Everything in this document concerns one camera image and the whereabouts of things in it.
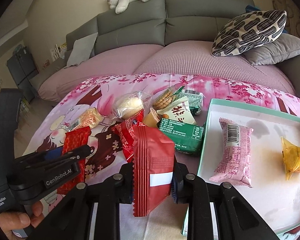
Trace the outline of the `person left hand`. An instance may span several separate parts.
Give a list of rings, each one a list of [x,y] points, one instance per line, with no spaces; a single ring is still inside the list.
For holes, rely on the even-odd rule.
[[[38,201],[31,206],[32,215],[22,212],[3,212],[0,214],[0,227],[8,239],[20,239],[13,231],[32,225],[36,228],[44,219],[43,204]]]

